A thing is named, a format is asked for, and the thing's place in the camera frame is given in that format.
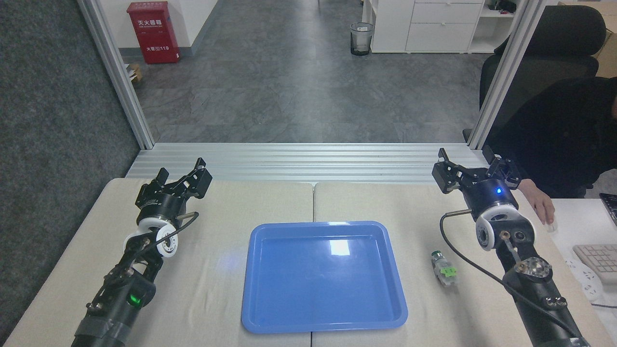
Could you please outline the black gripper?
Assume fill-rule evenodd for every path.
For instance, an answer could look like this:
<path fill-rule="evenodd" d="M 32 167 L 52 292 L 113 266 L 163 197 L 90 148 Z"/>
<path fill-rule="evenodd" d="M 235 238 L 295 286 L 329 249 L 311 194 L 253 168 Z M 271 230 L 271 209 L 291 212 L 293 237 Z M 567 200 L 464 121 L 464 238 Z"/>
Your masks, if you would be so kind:
<path fill-rule="evenodd" d="M 137 224 L 145 218 L 153 217 L 178 226 L 178 216 L 185 213 L 188 198 L 202 199 L 213 176 L 207 171 L 203 158 L 198 158 L 194 169 L 187 175 L 171 184 L 165 184 L 167 179 L 168 171 L 161 167 L 150 184 L 141 186 L 136 198 L 136 206 L 140 209 Z"/>
<path fill-rule="evenodd" d="M 484 179 L 479 168 L 467 168 L 449 160 L 445 148 L 438 152 L 439 160 L 432 169 L 432 176 L 441 192 L 448 194 L 454 189 L 463 189 L 463 196 L 473 220 L 494 206 L 511 205 L 519 208 L 511 189 L 517 189 L 522 178 L 516 164 L 496 155 L 485 157 L 489 167 Z"/>

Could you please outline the person's hand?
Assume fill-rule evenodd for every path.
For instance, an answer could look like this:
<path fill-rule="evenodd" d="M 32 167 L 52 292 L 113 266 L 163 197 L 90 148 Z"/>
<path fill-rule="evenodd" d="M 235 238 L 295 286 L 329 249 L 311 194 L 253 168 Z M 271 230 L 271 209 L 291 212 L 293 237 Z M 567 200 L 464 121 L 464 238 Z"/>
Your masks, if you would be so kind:
<path fill-rule="evenodd" d="M 518 190 L 522 192 L 530 206 L 543 225 L 553 225 L 555 222 L 555 207 L 551 198 L 540 190 L 533 180 L 522 179 L 518 184 Z"/>

